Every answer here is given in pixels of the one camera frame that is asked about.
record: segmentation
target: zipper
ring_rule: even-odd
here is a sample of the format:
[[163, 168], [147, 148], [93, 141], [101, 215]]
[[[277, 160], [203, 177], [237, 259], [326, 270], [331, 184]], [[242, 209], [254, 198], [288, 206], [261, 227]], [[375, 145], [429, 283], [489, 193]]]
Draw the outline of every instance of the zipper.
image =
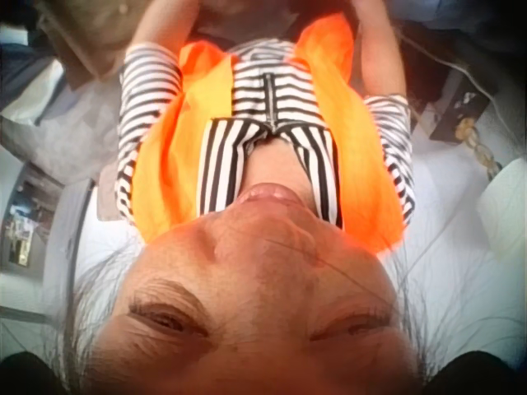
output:
[[271, 124], [273, 132], [276, 130], [277, 117], [274, 112], [274, 89], [273, 89], [273, 74], [266, 72], [263, 75], [263, 85], [265, 88], [265, 113], [267, 115], [267, 121]]

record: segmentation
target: eye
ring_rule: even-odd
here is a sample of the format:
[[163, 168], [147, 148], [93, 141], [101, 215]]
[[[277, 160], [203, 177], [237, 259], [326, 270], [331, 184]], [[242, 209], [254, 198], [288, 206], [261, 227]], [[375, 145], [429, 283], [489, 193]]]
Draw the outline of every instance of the eye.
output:
[[392, 322], [389, 311], [372, 310], [366, 314], [354, 314], [344, 319], [333, 321], [325, 330], [317, 332], [311, 341], [324, 340], [339, 335], [357, 336], [378, 329], [387, 328]]
[[187, 314], [169, 304], [140, 304], [133, 302], [130, 314], [150, 326], [163, 328], [171, 332], [208, 336], [206, 330], [196, 324]]

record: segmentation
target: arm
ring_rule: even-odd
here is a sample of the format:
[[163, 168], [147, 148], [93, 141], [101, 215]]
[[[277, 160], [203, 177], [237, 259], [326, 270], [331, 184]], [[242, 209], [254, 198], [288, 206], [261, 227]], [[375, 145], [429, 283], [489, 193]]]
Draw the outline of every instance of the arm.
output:
[[367, 95], [406, 95], [399, 43], [383, 0], [350, 0], [361, 27], [362, 78]]
[[199, 0], [154, 0], [142, 17], [130, 46], [154, 43], [179, 54], [199, 12]]
[[142, 141], [181, 92], [177, 55], [198, 15], [198, 0], [154, 0], [124, 59], [119, 114], [117, 208], [133, 222], [132, 177]]
[[362, 78], [407, 225], [415, 210], [412, 142], [403, 61], [382, 0], [351, 0], [361, 23]]

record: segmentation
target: chain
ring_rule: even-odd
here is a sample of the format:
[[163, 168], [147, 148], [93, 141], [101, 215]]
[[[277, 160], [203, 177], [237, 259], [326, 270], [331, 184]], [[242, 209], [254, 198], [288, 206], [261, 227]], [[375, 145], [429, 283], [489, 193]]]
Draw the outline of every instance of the chain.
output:
[[481, 143], [475, 123], [474, 118], [463, 118], [455, 129], [455, 136], [473, 150], [478, 162], [487, 168], [488, 179], [492, 181], [503, 166], [494, 160], [490, 148]]

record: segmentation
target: black and white stripes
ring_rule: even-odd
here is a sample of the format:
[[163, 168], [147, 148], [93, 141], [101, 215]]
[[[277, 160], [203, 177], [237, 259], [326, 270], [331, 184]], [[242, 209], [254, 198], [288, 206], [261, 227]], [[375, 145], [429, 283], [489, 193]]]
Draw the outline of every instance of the black and white stripes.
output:
[[385, 164], [394, 179], [407, 225], [415, 210], [408, 102], [401, 95], [370, 97], [365, 102], [379, 129]]
[[119, 115], [119, 164], [117, 208], [133, 222], [132, 175], [138, 148], [166, 106], [181, 91], [181, 71], [175, 56], [155, 44], [136, 45], [128, 50], [123, 73]]
[[[197, 216], [228, 207], [240, 191], [245, 161], [269, 137], [291, 144], [312, 185], [319, 217], [343, 227], [339, 204], [338, 149], [319, 112], [309, 70], [286, 59], [294, 45], [264, 39], [234, 48], [232, 118], [212, 119], [199, 158]], [[133, 221], [131, 182], [148, 130], [181, 92], [175, 56], [154, 44], [131, 48], [122, 75], [119, 125], [118, 208]], [[402, 96], [366, 99], [394, 179], [405, 223], [415, 207], [408, 103]]]

